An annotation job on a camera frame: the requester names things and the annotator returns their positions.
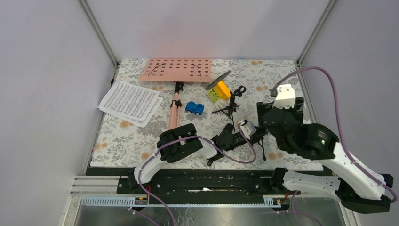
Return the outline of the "pink music stand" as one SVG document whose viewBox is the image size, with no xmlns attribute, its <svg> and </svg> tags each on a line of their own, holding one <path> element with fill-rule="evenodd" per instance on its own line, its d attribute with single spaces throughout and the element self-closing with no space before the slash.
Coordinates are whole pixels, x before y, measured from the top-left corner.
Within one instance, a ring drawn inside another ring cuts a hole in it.
<svg viewBox="0 0 399 226">
<path fill-rule="evenodd" d="M 174 99 L 170 110 L 169 129 L 179 126 L 181 107 L 176 105 L 185 82 L 212 82 L 212 60 L 208 58 L 151 58 L 144 66 L 139 81 L 173 82 Z"/>
</svg>

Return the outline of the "sheet music page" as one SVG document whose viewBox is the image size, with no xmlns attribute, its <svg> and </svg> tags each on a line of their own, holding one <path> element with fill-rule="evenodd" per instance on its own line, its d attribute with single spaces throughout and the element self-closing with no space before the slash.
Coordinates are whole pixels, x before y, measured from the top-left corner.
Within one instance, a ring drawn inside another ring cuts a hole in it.
<svg viewBox="0 0 399 226">
<path fill-rule="evenodd" d="M 98 109 L 135 121 L 143 121 L 156 105 L 159 92 L 125 81 L 117 81 L 108 90 Z"/>
<path fill-rule="evenodd" d="M 136 125 L 138 127 L 145 127 L 148 122 L 150 121 L 151 117 L 155 114 L 155 112 L 157 111 L 157 109 L 160 107 L 161 103 L 163 101 L 162 97 L 158 97 L 157 101 L 155 102 L 155 105 L 151 108 L 150 112 L 148 113 L 148 115 L 146 116 L 146 118 L 142 121 L 138 121 L 138 120 L 133 120 L 133 119 L 129 119 L 126 117 L 121 117 L 122 120 L 125 120 L 133 125 Z"/>
</svg>

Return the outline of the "black small tripod stand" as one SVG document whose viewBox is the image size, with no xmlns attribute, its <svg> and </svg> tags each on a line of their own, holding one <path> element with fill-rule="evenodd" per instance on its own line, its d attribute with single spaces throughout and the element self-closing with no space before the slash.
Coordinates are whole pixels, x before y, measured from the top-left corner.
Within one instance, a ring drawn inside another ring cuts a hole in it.
<svg viewBox="0 0 399 226">
<path fill-rule="evenodd" d="M 235 102 L 236 97 L 241 97 L 245 92 L 247 88 L 243 85 L 239 86 L 234 92 L 230 91 L 230 99 L 229 99 L 229 105 L 225 108 L 213 111 L 212 114 L 215 113 L 223 113 L 226 115 L 234 124 L 234 117 L 233 113 L 237 111 L 237 108 L 239 105 Z"/>
</svg>

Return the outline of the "black microphone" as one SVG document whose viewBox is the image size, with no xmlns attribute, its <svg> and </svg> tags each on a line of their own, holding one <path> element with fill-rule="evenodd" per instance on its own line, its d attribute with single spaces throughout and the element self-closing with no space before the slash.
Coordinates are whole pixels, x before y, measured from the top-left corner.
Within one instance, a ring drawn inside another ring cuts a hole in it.
<svg viewBox="0 0 399 226">
<path fill-rule="evenodd" d="M 234 147 L 234 125 L 228 123 L 222 130 L 219 135 L 214 136 L 211 140 L 214 142 L 216 147 L 218 147 L 221 151 L 230 151 L 233 150 Z M 212 163 L 220 158 L 224 157 L 219 151 L 216 152 L 216 155 L 209 158 L 207 165 L 211 166 Z"/>
</svg>

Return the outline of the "black tripod with shock mount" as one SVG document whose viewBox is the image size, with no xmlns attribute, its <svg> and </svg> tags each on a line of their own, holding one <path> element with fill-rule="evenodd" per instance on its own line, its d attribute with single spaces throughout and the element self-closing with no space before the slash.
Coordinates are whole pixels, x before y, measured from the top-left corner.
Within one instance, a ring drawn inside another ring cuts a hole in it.
<svg viewBox="0 0 399 226">
<path fill-rule="evenodd" d="M 263 160 L 266 161 L 266 156 L 265 156 L 265 148 L 264 148 L 264 137 L 268 134 L 268 131 L 266 130 L 260 130 L 256 131 L 252 135 L 252 144 L 258 144 L 261 149 L 262 149 L 262 154 L 263 154 Z"/>
</svg>

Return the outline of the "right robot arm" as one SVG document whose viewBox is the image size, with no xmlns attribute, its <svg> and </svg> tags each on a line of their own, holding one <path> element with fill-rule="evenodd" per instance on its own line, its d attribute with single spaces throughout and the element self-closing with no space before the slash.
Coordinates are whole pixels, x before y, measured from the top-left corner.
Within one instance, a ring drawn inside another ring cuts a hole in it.
<svg viewBox="0 0 399 226">
<path fill-rule="evenodd" d="M 348 157 L 334 132 L 321 124 L 303 122 L 303 103 L 303 98 L 298 97 L 289 108 L 279 109 L 272 103 L 258 102 L 259 124 L 275 137 L 278 149 L 316 161 L 334 175 L 316 176 L 276 168 L 270 180 L 271 190 L 276 194 L 299 191 L 330 197 L 361 214 L 388 212 L 391 201 L 385 189 L 392 187 L 393 176 L 367 167 L 359 169 L 360 162 Z"/>
</svg>

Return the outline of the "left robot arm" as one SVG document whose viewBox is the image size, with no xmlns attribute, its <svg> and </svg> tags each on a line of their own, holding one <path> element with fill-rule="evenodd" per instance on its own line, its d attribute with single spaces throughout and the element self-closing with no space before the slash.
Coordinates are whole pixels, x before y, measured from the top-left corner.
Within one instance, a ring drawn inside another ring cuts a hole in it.
<svg viewBox="0 0 399 226">
<path fill-rule="evenodd" d="M 208 165 L 223 157 L 232 159 L 226 153 L 244 144 L 250 148 L 254 144 L 263 145 L 267 129 L 255 126 L 247 120 L 239 121 L 238 131 L 228 123 L 219 135 L 207 139 L 197 135 L 194 124 L 183 125 L 160 135 L 157 150 L 145 162 L 135 167 L 128 174 L 128 188 L 139 194 L 145 190 L 146 184 L 165 165 L 178 162 L 189 155 L 198 152 L 208 160 Z"/>
</svg>

